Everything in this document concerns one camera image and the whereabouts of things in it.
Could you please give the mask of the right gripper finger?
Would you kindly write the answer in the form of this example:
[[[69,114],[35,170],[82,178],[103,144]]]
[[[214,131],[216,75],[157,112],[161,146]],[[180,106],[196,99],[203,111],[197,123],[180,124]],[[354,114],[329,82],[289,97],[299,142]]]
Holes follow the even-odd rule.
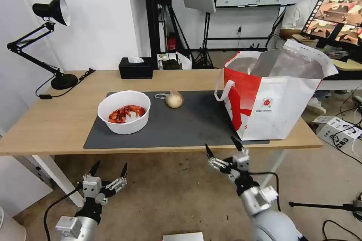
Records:
[[[233,155],[234,157],[246,157],[249,155],[249,150],[246,149],[238,139],[234,136],[231,136],[231,139],[237,149],[237,153]]]
[[[231,173],[230,163],[216,158],[207,144],[205,144],[205,147],[209,165],[221,173]]]

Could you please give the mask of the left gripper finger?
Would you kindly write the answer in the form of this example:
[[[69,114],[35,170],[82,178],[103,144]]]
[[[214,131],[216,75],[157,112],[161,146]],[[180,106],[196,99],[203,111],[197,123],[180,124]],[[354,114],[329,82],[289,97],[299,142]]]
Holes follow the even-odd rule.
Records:
[[[125,163],[119,178],[107,184],[104,188],[105,196],[114,196],[117,192],[123,189],[127,185],[127,168],[128,163]]]
[[[89,170],[89,172],[85,175],[83,175],[83,180],[86,180],[87,178],[94,177],[96,175],[96,172],[100,166],[101,160],[98,160]]]

